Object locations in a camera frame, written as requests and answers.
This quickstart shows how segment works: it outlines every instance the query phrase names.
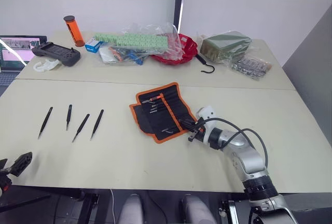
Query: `white cable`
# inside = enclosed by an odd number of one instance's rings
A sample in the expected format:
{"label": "white cable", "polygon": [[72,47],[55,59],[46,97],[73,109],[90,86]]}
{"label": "white cable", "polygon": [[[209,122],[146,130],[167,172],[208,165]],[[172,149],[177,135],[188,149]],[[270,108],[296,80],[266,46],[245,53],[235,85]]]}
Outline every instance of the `white cable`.
{"label": "white cable", "polygon": [[24,66],[26,66],[26,63],[23,61],[23,59],[20,57],[19,54],[16,53],[12,48],[10,48],[7,44],[5,44],[4,41],[1,40],[0,38],[0,44],[2,44],[6,49],[8,49],[9,52],[11,52],[13,55],[15,55],[21,63],[23,63]]}
{"label": "white cable", "polygon": [[115,222],[115,214],[114,214],[114,194],[113,194],[112,189],[110,189],[110,192],[112,193],[112,214],[113,214],[113,222],[114,222],[114,224],[116,224],[116,222]]}

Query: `orange cylinder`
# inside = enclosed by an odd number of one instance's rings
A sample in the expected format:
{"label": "orange cylinder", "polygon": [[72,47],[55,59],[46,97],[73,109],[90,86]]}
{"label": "orange cylinder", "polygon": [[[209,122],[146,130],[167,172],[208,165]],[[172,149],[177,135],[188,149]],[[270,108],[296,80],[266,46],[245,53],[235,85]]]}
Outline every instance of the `orange cylinder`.
{"label": "orange cylinder", "polygon": [[69,32],[71,33],[73,40],[75,42],[75,46],[81,47],[85,43],[83,41],[83,37],[81,35],[81,32],[79,31],[78,25],[75,21],[74,16],[66,16],[63,18],[63,20],[66,22],[67,27],[69,29]]}

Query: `black and orange tool roll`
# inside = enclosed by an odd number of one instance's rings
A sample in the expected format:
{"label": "black and orange tool roll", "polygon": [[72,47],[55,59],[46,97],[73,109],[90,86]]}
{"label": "black and orange tool roll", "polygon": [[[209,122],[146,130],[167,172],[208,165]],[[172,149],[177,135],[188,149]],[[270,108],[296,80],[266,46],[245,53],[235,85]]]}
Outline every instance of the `black and orange tool roll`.
{"label": "black and orange tool roll", "polygon": [[182,129],[179,120],[196,121],[181,98],[176,82],[140,92],[136,95],[136,101],[137,104],[130,105],[136,123],[158,144],[187,132]]}

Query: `white table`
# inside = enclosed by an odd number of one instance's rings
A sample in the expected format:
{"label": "white table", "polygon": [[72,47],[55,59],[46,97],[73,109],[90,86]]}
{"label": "white table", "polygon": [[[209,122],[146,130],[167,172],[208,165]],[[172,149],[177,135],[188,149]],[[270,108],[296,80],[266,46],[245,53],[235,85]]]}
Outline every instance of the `white table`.
{"label": "white table", "polygon": [[[187,134],[156,144],[136,125],[129,104],[155,85],[15,80],[0,97],[0,158],[25,152],[33,161],[16,185],[243,192],[230,161]],[[332,149],[295,90],[180,87],[193,112],[212,105],[266,143],[269,172],[279,192],[332,192]],[[73,105],[65,130],[68,105]],[[53,112],[40,139],[40,126]],[[90,141],[100,109],[101,124]],[[91,116],[71,143],[84,116]],[[259,142],[253,143],[262,154]]]}
{"label": "white table", "polygon": [[[84,33],[85,40],[92,36],[91,32]],[[69,32],[56,32],[49,41],[65,47],[74,46]],[[144,85],[165,85],[177,81],[180,86],[194,87],[295,89],[263,40],[253,40],[251,53],[270,62],[273,67],[260,81],[237,74],[222,64],[215,64],[216,70],[212,74],[201,73],[201,70],[210,71],[211,68],[202,65],[196,58],[178,66],[164,65],[151,58],[143,66],[110,66],[103,64],[98,54],[87,52],[85,47],[74,48],[81,53],[81,59],[73,67],[60,66],[45,73],[37,73],[33,65],[39,61],[44,62],[45,57],[35,57],[17,78]]]}

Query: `black cap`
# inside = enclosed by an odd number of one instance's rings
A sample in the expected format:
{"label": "black cap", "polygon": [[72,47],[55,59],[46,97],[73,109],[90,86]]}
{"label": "black cap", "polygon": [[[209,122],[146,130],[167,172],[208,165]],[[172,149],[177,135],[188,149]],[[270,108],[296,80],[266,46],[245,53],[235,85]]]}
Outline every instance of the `black cap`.
{"label": "black cap", "polygon": [[75,17],[74,17],[74,16],[65,16],[65,17],[63,18],[63,20],[64,20],[64,21],[73,21],[73,20],[75,20]]}

